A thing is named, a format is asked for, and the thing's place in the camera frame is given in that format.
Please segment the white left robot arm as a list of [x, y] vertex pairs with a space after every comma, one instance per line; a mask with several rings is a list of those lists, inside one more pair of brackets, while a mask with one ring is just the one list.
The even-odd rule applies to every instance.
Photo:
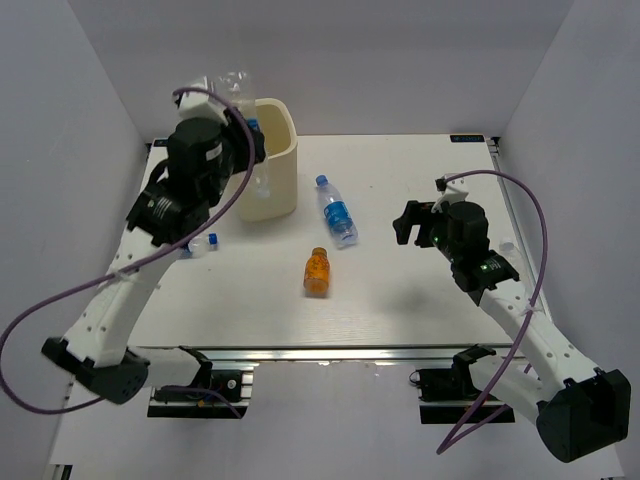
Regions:
[[209, 392], [212, 363], [202, 353], [182, 346], [133, 347], [129, 337], [188, 235], [208, 221], [230, 177], [265, 158], [263, 135], [235, 108], [181, 121], [166, 151], [126, 217], [112, 279], [100, 284], [63, 336], [48, 338], [42, 347], [45, 357], [114, 404], [148, 387], [177, 387], [191, 399]]

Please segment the blue label water bottle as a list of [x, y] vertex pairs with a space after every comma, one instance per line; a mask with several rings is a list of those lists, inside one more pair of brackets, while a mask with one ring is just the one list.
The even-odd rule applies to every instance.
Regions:
[[338, 248], [353, 246], [358, 241], [358, 231], [338, 189], [325, 175], [316, 177], [318, 203], [329, 234]]

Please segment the orange juice bottle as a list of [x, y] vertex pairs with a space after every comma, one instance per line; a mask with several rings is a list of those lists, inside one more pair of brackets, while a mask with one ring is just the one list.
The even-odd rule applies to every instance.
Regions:
[[324, 297], [330, 284], [330, 263], [327, 251], [322, 247], [312, 250], [305, 265], [303, 288], [307, 295]]

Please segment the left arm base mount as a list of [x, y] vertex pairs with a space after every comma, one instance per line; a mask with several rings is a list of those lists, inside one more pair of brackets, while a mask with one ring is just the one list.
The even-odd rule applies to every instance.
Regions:
[[252, 370], [213, 370], [209, 381], [200, 386], [154, 388], [147, 417], [240, 420], [248, 409], [252, 386]]

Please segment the crushed clear blue-label bottle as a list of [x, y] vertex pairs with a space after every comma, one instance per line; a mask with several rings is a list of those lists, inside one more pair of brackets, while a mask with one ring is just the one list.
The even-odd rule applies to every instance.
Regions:
[[[239, 110], [252, 130], [262, 132], [256, 108], [255, 89], [248, 72], [226, 72], [218, 77], [216, 87]], [[260, 199], [270, 196], [268, 165], [264, 164], [266, 160], [268, 160], [268, 154], [265, 154], [264, 159], [254, 167], [249, 186], [252, 193]]]

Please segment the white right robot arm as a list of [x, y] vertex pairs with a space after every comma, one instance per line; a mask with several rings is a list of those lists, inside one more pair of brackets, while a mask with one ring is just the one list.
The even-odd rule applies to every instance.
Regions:
[[510, 365], [493, 382], [501, 359], [489, 347], [470, 347], [453, 358], [451, 384], [459, 396], [472, 399], [489, 389], [534, 424], [546, 448], [564, 463], [627, 438], [628, 379], [619, 370], [602, 370], [528, 305], [518, 271], [489, 246], [480, 205], [412, 200], [393, 222], [397, 243], [407, 244], [414, 227], [416, 246], [444, 255], [456, 285], [498, 323], [534, 370], [526, 374]]

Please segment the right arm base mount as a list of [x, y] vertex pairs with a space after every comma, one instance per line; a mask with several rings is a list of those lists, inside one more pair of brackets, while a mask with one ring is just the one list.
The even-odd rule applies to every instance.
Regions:
[[454, 426], [479, 396], [468, 373], [456, 364], [455, 357], [467, 351], [475, 359], [481, 353], [506, 354], [503, 345], [454, 345], [453, 347], [416, 347], [408, 349], [413, 365], [409, 384], [417, 390], [420, 423], [426, 426]]

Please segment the small blue-cap bottle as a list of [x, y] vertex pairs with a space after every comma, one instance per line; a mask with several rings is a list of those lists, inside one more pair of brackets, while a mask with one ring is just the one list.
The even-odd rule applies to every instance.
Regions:
[[181, 259], [196, 259], [218, 249], [216, 233], [205, 232], [195, 236], [181, 249]]

